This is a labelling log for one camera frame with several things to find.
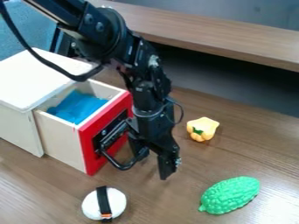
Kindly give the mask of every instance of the yellow bell pepper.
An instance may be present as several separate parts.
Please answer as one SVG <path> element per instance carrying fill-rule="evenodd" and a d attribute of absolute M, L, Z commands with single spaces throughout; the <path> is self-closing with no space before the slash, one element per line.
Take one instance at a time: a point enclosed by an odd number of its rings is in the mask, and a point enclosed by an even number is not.
<path fill-rule="evenodd" d="M 214 137 L 219 125 L 219 122 L 213 121 L 208 117 L 201 117 L 197 120 L 189 121 L 187 123 L 187 131 L 195 141 L 204 142 Z"/>

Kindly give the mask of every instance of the blue sponge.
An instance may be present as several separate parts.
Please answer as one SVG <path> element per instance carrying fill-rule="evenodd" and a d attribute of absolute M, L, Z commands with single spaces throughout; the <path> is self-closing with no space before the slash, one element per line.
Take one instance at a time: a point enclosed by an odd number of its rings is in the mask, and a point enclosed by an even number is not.
<path fill-rule="evenodd" d="M 49 108 L 47 112 L 70 123 L 79 124 L 106 102 L 108 100 L 74 90 L 57 107 Z"/>

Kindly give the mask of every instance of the red drawer front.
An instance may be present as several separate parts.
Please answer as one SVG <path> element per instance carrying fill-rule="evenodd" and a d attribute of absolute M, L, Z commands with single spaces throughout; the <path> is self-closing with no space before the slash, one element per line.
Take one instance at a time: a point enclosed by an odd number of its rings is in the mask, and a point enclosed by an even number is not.
<path fill-rule="evenodd" d="M 88 175 L 94 175 L 107 162 L 104 157 L 99 157 L 96 153 L 94 153 L 94 136 L 105 128 L 106 125 L 108 125 L 124 109 L 128 110 L 129 116 L 133 115 L 132 97 L 128 91 L 122 94 L 118 99 L 104 108 L 97 116 L 79 129 L 80 144 Z M 126 135 L 120 137 L 108 149 L 108 154 L 113 157 L 115 153 L 126 143 L 126 141 Z"/>

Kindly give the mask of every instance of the wooden bench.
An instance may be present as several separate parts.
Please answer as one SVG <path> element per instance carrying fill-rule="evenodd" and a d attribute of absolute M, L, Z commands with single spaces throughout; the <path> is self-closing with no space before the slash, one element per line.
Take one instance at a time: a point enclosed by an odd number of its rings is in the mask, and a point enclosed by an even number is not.
<path fill-rule="evenodd" d="M 130 29 L 153 42 L 299 71 L 297 31 L 125 3 L 90 2 L 98 7 L 112 6 L 123 15 Z"/>

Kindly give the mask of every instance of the black strap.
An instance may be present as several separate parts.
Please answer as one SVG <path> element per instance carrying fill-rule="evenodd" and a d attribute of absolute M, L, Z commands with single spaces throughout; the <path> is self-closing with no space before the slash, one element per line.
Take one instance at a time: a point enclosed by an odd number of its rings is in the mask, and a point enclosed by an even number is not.
<path fill-rule="evenodd" d="M 107 186 L 97 187 L 96 194 L 101 212 L 101 222 L 112 222 L 112 212 L 108 201 Z"/>

